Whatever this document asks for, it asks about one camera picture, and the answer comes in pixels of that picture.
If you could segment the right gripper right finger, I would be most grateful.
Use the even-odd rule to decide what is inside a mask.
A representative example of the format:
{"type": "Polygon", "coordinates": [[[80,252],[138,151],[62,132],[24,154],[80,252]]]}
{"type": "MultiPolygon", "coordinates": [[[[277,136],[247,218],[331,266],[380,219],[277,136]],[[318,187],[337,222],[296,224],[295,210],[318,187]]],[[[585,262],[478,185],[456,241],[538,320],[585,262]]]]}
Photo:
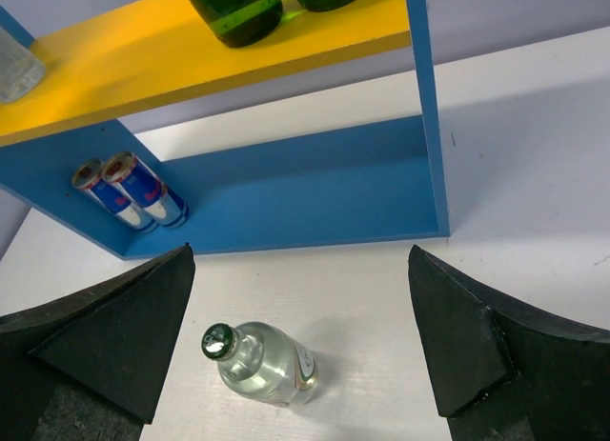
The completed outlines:
{"type": "Polygon", "coordinates": [[[486,286],[419,246],[411,300],[454,440],[606,440],[609,332],[486,286]]]}

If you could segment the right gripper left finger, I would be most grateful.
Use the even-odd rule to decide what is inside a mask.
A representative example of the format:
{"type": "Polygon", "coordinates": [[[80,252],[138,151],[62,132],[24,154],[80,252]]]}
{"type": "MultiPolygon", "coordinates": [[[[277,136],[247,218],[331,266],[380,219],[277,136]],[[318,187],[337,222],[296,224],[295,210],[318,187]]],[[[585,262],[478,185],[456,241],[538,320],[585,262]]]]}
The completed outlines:
{"type": "Polygon", "coordinates": [[[183,245],[2,316],[2,439],[139,439],[154,418],[194,273],[183,245]]]}

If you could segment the Pocari Sweat bottle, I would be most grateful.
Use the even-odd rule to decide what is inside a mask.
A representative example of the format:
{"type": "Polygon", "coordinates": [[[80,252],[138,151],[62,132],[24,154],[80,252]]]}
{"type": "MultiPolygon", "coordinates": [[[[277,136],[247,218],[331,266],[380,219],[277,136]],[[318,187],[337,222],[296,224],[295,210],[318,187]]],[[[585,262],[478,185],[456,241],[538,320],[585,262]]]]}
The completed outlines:
{"type": "Polygon", "coordinates": [[[46,67],[28,48],[1,29],[1,103],[15,102],[44,78],[46,67]]]}

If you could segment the green Perrier bottle red label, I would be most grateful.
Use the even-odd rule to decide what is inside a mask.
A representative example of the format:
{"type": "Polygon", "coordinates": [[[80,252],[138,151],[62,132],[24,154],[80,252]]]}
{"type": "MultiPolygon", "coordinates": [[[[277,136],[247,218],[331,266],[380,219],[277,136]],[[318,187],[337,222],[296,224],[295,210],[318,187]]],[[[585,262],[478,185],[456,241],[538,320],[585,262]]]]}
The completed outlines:
{"type": "Polygon", "coordinates": [[[213,35],[229,48],[269,35],[283,15],[281,0],[189,0],[213,35]]]}

